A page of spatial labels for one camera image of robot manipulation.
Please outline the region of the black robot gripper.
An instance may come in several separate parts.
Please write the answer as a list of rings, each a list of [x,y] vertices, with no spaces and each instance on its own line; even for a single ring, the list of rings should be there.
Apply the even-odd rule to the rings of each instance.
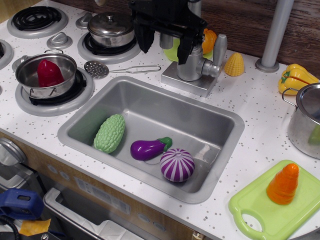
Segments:
[[[178,65],[184,65],[194,48],[202,49],[207,22],[193,13],[187,0],[132,0],[128,6],[139,48],[147,53],[155,32],[179,38]]]

